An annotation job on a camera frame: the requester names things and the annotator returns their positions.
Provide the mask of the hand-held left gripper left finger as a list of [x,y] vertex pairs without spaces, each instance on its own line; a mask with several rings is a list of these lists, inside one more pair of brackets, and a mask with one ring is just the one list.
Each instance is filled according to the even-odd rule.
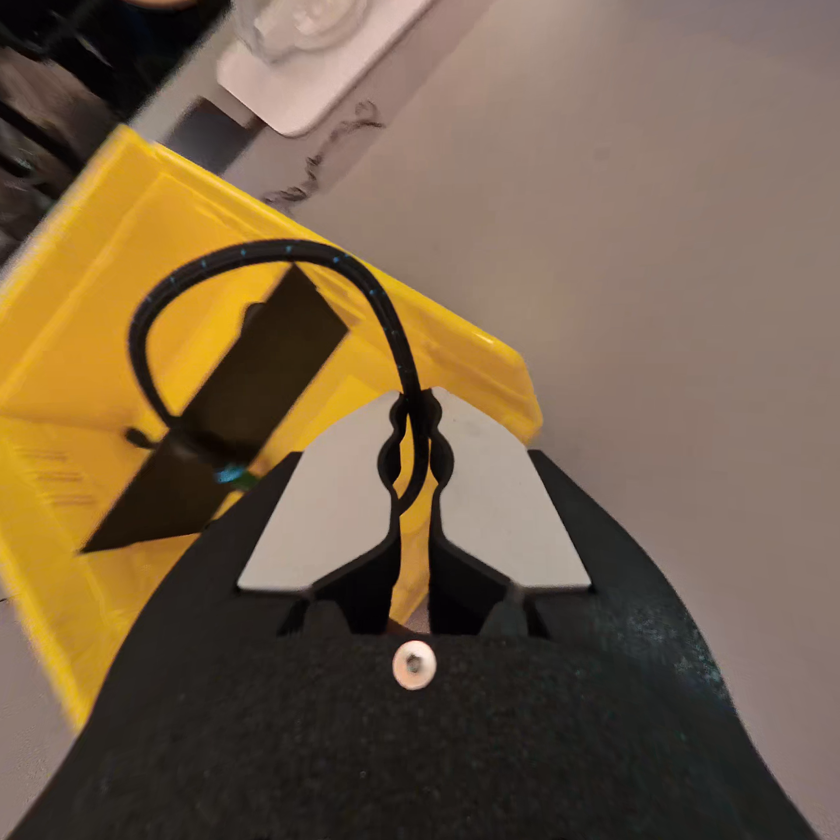
[[394,485],[404,398],[387,392],[310,443],[238,578],[244,592],[335,602],[355,634],[382,634],[401,570]]

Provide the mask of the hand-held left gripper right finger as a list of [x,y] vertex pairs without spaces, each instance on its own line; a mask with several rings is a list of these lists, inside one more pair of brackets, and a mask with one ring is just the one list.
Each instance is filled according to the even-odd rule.
[[427,416],[433,634],[478,634],[502,602],[529,613],[543,595],[587,593],[591,576],[528,447],[443,387],[428,391]]

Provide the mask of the yellow plastic bin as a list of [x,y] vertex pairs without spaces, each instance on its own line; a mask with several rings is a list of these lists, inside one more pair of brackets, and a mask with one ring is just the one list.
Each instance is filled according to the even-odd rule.
[[[147,456],[123,437],[164,431],[133,377],[130,321],[166,274],[253,239],[318,234],[122,127],[33,234],[2,285],[2,581],[74,733],[119,647],[195,535],[88,555],[81,548]],[[241,269],[174,302],[150,335],[150,366],[180,412],[288,268]],[[334,273],[303,269],[350,328],[269,438],[264,475],[328,426],[399,387],[382,330]],[[543,416],[524,359],[500,340],[371,266],[415,355],[441,385],[525,445]]]

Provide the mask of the black bin divider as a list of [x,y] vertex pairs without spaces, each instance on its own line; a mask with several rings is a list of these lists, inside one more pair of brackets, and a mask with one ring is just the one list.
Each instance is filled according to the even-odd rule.
[[[237,466],[251,466],[347,331],[303,270],[289,267],[264,302],[247,307],[239,337],[185,409],[187,421],[225,443]],[[233,491],[171,435],[159,443],[134,427],[123,435],[151,454],[82,553],[200,532]]]

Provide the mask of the white folding stand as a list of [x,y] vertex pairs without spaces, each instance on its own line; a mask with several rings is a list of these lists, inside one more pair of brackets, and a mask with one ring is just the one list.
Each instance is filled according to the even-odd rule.
[[217,82],[283,137],[309,133],[432,1],[233,1]]

